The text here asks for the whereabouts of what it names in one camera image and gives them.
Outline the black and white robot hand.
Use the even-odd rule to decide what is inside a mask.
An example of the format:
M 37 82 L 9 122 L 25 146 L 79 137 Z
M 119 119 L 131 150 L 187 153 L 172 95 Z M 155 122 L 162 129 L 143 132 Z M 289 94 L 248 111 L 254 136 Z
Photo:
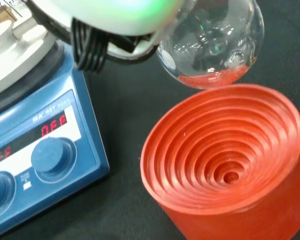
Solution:
M 27 0 L 38 24 L 72 48 L 76 68 L 106 61 L 137 64 L 153 56 L 193 9 L 193 0 Z

